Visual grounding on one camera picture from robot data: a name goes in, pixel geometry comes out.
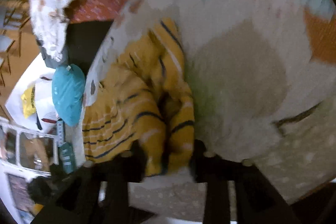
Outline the wooden chair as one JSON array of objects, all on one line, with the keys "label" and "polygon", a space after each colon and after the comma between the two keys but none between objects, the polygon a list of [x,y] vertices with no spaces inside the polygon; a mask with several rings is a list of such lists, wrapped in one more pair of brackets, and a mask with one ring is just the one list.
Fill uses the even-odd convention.
[{"label": "wooden chair", "polygon": [[11,75],[10,56],[21,56],[22,29],[29,22],[29,0],[1,0],[1,87],[4,75]]}]

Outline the white window-front cabinet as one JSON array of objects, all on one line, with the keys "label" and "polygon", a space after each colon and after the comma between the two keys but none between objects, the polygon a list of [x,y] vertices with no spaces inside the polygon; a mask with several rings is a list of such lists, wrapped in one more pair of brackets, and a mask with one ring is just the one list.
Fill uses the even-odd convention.
[{"label": "white window-front cabinet", "polygon": [[1,121],[1,201],[17,223],[33,220],[27,184],[38,176],[49,177],[53,163],[59,163],[55,134]]}]

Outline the green box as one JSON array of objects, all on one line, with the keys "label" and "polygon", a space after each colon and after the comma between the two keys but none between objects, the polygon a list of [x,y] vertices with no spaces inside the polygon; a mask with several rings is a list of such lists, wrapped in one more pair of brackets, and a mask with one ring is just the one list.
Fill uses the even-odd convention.
[{"label": "green box", "polygon": [[59,159],[66,174],[76,170],[76,160],[71,143],[65,142],[59,147]]}]

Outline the grey folded garment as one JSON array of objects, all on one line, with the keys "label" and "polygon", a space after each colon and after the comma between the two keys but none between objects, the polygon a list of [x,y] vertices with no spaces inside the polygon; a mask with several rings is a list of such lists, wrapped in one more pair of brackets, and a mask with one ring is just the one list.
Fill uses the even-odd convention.
[{"label": "grey folded garment", "polygon": [[62,50],[62,58],[60,61],[53,59],[50,55],[47,54],[46,49],[42,47],[42,41],[37,39],[37,45],[42,55],[42,59],[45,62],[46,67],[56,69],[61,65],[68,65],[69,58],[68,58],[68,47],[64,46]]}]

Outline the white and yellow bag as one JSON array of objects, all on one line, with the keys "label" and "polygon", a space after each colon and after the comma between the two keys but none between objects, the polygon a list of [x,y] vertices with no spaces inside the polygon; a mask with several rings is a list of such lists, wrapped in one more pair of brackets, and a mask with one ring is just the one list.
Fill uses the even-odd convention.
[{"label": "white and yellow bag", "polygon": [[17,125],[43,133],[56,126],[58,114],[51,89],[54,72],[38,54],[22,74],[5,104]]}]

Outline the yellow striped knit sweater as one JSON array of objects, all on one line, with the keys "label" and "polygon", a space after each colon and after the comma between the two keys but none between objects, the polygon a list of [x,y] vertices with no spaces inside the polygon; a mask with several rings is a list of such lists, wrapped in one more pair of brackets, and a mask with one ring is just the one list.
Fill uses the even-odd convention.
[{"label": "yellow striped knit sweater", "polygon": [[137,141],[147,176],[175,172],[194,148],[194,103],[178,28],[164,18],[127,45],[101,81],[82,123],[85,158],[109,161]]}]

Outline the teal pillow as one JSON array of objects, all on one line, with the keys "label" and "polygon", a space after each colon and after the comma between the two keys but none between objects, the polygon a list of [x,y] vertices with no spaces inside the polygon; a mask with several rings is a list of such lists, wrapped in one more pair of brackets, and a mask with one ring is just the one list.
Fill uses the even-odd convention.
[{"label": "teal pillow", "polygon": [[52,101],[59,117],[68,126],[78,124],[85,90],[85,76],[74,64],[57,67],[52,78]]}]

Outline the white heart-patterned quilted blanket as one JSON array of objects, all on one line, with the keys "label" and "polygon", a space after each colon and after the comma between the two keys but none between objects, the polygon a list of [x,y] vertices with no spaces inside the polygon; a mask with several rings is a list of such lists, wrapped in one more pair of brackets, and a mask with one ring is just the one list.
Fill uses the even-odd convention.
[{"label": "white heart-patterned quilted blanket", "polygon": [[333,0],[128,0],[89,70],[87,106],[164,18],[179,29],[197,138],[224,159],[252,159],[288,203],[335,177]]}]

